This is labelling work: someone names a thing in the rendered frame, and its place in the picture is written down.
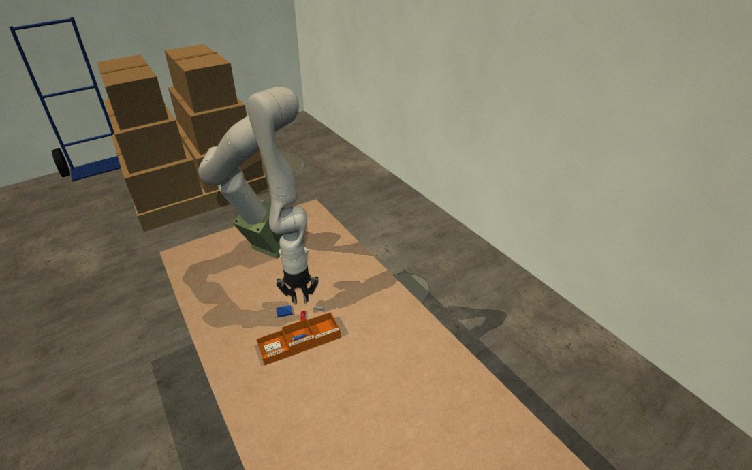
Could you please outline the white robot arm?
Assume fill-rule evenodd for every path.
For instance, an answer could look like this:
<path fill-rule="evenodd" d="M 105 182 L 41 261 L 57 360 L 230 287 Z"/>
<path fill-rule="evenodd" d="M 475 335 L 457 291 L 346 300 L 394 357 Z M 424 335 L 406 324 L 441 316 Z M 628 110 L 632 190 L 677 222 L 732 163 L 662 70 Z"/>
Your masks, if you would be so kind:
<path fill-rule="evenodd" d="M 297 117 L 297 94 L 287 87 L 266 89 L 250 96 L 247 110 L 248 116 L 233 125 L 218 146 L 207 151 L 198 173 L 205 183 L 218 185 L 243 221 L 259 223 L 266 216 L 266 207 L 239 166 L 260 148 L 271 190 L 269 226 L 274 234 L 284 234 L 279 241 L 283 270 L 298 274 L 306 269 L 309 254 L 304 247 L 307 214 L 300 205 L 284 208 L 297 200 L 297 183 L 274 138 L 276 131 Z"/>

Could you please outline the orange three-compartment bin rack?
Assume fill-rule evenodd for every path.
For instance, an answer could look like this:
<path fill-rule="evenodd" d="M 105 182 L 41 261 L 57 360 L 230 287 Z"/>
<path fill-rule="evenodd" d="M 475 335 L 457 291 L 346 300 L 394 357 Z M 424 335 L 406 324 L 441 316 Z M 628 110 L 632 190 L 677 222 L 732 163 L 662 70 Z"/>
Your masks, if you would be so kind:
<path fill-rule="evenodd" d="M 307 323 L 308 322 L 308 323 Z M 336 327 L 336 328 L 335 328 Z M 331 312 L 324 315 L 316 316 L 312 319 L 302 319 L 302 321 L 281 327 L 280 332 L 267 334 L 258 339 L 257 344 L 262 355 L 264 365 L 269 365 L 277 360 L 288 358 L 297 353 L 310 350 L 318 345 L 341 338 L 341 330 L 336 324 Z M 306 334 L 299 340 L 292 340 L 292 337 Z M 315 336 L 314 336 L 315 334 Z M 266 353 L 263 345 L 279 341 L 281 348 Z"/>

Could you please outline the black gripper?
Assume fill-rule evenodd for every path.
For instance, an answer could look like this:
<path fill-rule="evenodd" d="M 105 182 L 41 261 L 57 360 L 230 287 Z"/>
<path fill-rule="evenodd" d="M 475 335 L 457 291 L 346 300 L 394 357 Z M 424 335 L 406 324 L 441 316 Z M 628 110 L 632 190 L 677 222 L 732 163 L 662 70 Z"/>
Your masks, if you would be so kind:
<path fill-rule="evenodd" d="M 318 284 L 318 277 L 311 277 L 309 274 L 309 270 L 307 270 L 307 267 L 303 272 L 300 272 L 298 274 L 289 274 L 289 273 L 286 273 L 285 271 L 283 271 L 283 273 L 284 273 L 283 279 L 277 279 L 277 287 L 286 296 L 290 295 L 292 297 L 292 302 L 294 302 L 294 304 L 297 304 L 297 294 L 296 292 L 294 293 L 294 288 L 295 289 L 301 288 L 304 294 L 304 303 L 306 304 L 307 301 L 309 301 L 309 295 L 307 294 L 313 294 Z M 307 283 L 309 281 L 312 281 L 312 285 L 310 286 L 310 288 L 307 288 Z M 289 289 L 284 282 L 288 284 L 291 289 Z"/>

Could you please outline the white domino tile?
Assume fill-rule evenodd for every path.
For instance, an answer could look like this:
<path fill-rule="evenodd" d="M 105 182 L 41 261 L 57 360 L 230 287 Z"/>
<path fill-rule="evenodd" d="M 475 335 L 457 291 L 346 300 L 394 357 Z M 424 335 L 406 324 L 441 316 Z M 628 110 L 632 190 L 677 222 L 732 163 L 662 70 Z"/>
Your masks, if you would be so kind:
<path fill-rule="evenodd" d="M 272 342 L 271 344 L 268 344 L 268 345 L 263 345 L 263 347 L 266 353 L 268 353 L 270 351 L 279 350 L 281 348 L 281 344 L 279 341 L 277 341 L 277 342 Z"/>

